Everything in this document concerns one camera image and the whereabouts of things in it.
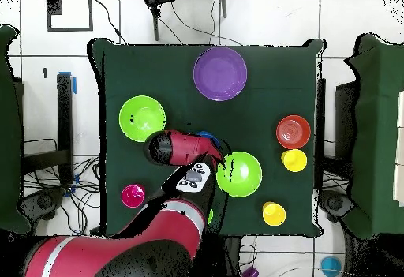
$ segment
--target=yellow cup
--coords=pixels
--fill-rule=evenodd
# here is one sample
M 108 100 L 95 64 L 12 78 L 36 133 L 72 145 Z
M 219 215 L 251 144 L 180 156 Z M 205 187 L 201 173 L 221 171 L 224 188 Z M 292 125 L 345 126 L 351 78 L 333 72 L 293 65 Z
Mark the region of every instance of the yellow cup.
M 285 222 L 286 211 L 279 204 L 267 202 L 262 207 L 262 216 L 269 226 L 279 226 Z
M 281 155 L 281 160 L 286 169 L 294 173 L 304 170 L 307 165 L 307 156 L 300 149 L 284 151 Z

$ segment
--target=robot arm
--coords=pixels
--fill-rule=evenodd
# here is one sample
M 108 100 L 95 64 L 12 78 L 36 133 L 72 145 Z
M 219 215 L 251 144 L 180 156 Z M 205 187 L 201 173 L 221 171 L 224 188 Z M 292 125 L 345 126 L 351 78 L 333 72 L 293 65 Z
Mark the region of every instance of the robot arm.
M 154 149 L 153 138 L 164 139 L 171 147 L 164 163 L 181 167 L 147 200 L 133 221 L 111 238 L 57 236 L 40 242 L 25 258 L 23 277 L 188 275 L 208 223 L 216 164 L 222 156 L 203 137 L 163 132 L 151 136 L 146 148 L 151 145 Z M 179 140 L 188 140 L 192 147 Z M 154 160 L 161 154 L 158 150 L 150 155 Z

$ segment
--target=pink cup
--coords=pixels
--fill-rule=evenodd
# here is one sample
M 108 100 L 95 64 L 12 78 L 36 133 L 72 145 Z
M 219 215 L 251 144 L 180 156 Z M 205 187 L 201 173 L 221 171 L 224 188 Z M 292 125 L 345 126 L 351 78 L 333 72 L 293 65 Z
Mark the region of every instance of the pink cup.
M 122 203 L 128 208 L 137 208 L 144 201 L 144 187 L 140 184 L 128 185 L 121 193 Z

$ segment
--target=white box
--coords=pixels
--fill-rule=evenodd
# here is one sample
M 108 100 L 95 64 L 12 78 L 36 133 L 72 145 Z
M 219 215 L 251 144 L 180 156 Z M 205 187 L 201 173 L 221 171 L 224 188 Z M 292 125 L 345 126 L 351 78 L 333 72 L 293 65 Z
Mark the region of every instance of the white box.
M 397 148 L 395 150 L 395 163 L 404 166 L 404 127 L 398 128 Z
M 404 203 L 404 166 L 395 165 L 393 199 Z
M 397 127 L 404 127 L 404 92 L 398 94 Z

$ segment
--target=red bowl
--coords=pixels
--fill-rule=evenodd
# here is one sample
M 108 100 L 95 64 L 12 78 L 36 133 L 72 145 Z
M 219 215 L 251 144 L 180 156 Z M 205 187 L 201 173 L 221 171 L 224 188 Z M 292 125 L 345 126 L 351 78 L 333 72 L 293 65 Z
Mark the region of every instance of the red bowl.
M 279 143 L 287 149 L 302 148 L 310 139 L 310 125 L 301 117 L 293 114 L 281 120 L 276 128 Z

